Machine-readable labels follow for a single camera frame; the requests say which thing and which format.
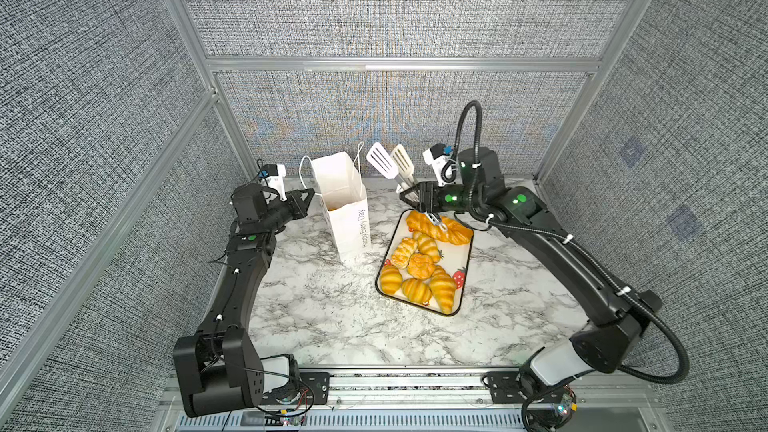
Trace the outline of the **white and steel tongs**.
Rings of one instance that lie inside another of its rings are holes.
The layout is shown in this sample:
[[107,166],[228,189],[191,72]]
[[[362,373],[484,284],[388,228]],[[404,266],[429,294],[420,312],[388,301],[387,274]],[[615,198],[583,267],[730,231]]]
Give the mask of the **white and steel tongs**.
[[402,144],[397,144],[391,152],[374,142],[366,154],[367,161],[385,178],[396,180],[403,191],[416,185],[413,173],[415,166]]

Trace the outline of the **white paper gift bag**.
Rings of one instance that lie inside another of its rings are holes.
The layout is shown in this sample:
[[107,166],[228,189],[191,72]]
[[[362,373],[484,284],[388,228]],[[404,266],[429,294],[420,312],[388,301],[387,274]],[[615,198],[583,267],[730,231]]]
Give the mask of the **white paper gift bag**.
[[312,159],[304,155],[298,167],[299,179],[304,163],[311,168],[315,194],[322,201],[322,211],[331,230],[332,241],[341,262],[351,266],[371,249],[367,189],[360,172],[360,153],[364,142],[356,146],[355,159],[347,152]]

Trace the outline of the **pale braided bread roll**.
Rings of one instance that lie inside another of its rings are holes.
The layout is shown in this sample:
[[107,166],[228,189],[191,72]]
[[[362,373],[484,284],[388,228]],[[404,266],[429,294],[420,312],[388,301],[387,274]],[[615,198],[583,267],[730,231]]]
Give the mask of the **pale braided bread roll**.
[[418,243],[415,239],[404,237],[391,255],[391,264],[399,269],[406,269],[417,248]]

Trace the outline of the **large striped croissant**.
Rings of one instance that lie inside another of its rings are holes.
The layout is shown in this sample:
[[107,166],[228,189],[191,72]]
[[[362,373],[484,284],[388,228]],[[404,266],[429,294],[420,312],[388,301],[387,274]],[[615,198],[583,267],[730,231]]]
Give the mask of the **large striped croissant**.
[[445,315],[451,314],[457,290],[455,280],[442,267],[437,266],[429,279],[428,286],[440,311]]

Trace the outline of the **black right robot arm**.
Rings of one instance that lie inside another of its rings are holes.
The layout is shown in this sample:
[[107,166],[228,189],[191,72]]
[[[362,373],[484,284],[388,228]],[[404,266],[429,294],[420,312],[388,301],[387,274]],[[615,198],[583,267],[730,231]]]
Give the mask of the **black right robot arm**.
[[[576,299],[588,318],[585,329],[545,347],[520,367],[517,381],[525,397],[536,400],[591,372],[626,373],[669,385],[687,378],[690,358],[682,341],[658,317],[661,299],[618,278],[567,233],[544,201],[523,186],[506,185],[497,154],[481,144],[481,104],[468,102],[458,122],[475,116],[470,148],[455,143],[441,182],[420,182],[400,198],[415,212],[419,227],[438,240],[457,242],[475,228],[459,219],[469,215],[482,230],[495,229],[532,254]],[[677,356],[677,368],[654,375],[626,365],[625,359],[649,326],[655,326]]]

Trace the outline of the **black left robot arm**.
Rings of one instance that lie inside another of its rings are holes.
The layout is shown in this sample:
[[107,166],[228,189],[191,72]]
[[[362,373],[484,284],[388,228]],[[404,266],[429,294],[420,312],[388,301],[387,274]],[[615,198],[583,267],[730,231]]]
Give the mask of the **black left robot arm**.
[[194,334],[177,340],[173,361],[184,411],[189,417],[253,408],[266,393],[300,391],[298,366],[279,358],[285,369],[265,367],[248,335],[258,288],[276,249],[276,236],[293,220],[307,216],[312,188],[280,196],[250,182],[231,195],[236,220],[225,248],[226,273],[204,320]]

